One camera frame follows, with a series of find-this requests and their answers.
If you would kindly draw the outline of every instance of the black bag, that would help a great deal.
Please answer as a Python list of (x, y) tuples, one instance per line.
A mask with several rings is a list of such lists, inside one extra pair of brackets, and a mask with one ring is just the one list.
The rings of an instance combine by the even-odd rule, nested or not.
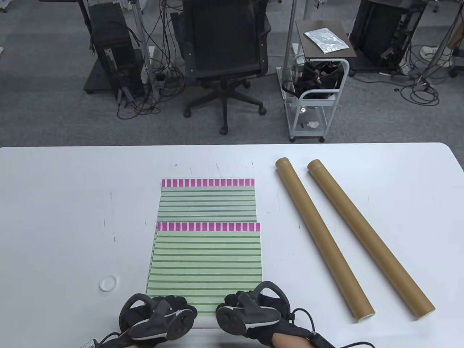
[[(311, 62), (304, 63), (301, 77), (293, 84), (295, 92), (285, 87), (282, 83), (282, 89), (299, 98), (307, 90), (332, 90), (340, 88), (343, 80), (343, 64), (336, 62), (321, 62), (313, 65)], [(329, 93), (309, 93), (304, 99), (327, 99)]]

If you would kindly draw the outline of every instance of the computer tower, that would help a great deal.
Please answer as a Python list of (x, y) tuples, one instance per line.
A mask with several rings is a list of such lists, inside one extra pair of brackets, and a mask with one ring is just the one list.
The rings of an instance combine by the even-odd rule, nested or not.
[(370, 62), (372, 70), (397, 70), (427, 2), (361, 0), (349, 37), (358, 55), (357, 63)]
[(133, 98), (143, 96), (142, 67), (132, 46), (121, 6), (112, 2), (90, 6), (89, 18), (91, 42), (115, 97), (122, 87), (127, 87)]

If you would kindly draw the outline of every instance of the wheeled cart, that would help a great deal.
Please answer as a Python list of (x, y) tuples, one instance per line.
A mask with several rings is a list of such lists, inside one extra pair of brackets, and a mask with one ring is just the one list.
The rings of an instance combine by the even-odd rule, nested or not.
[[(297, 71), (297, 60), (300, 57), (304, 58), (304, 54), (298, 54), (293, 58), (290, 70)], [(336, 90), (307, 90), (299, 98), (286, 93), (285, 112), (287, 114), (291, 142), (294, 142), (298, 136), (316, 136), (319, 137), (319, 142), (325, 142), (349, 72), (349, 63), (346, 59), (315, 58), (309, 61), (315, 63), (341, 62), (344, 69), (343, 79), (340, 88)], [(291, 71), (288, 75), (290, 76), (290, 81), (287, 83), (288, 88), (294, 92), (293, 82), (295, 75)], [(310, 93), (328, 93), (330, 96), (327, 99), (305, 99)], [(327, 107), (331, 107), (328, 118), (325, 110)]]

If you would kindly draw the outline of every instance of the cardboard tube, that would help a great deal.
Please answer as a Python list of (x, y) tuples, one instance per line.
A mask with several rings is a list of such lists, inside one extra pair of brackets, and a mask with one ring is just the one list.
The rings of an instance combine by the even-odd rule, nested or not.
[(374, 315), (374, 309), (354, 277), (290, 161), (287, 158), (281, 158), (276, 162), (276, 167), (332, 276), (342, 291), (353, 316), (359, 321)]
[(308, 170), (334, 207), (385, 273), (417, 318), (435, 310), (433, 304), (396, 259), (379, 235), (362, 216), (320, 160), (308, 164)]

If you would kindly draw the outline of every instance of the sneaker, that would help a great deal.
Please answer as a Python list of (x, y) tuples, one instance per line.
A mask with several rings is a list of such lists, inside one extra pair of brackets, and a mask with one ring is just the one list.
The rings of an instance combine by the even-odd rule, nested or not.
[[(420, 56), (430, 62), (432, 58), (435, 56), (435, 54), (438, 51), (438, 47), (430, 47), (430, 46), (424, 46), (420, 49)], [(453, 59), (452, 59), (452, 51), (449, 48), (445, 48), (443, 54), (441, 55), (440, 59), (437, 62), (437, 65), (441, 66), (442, 68), (448, 68), (451, 65), (453, 65)]]

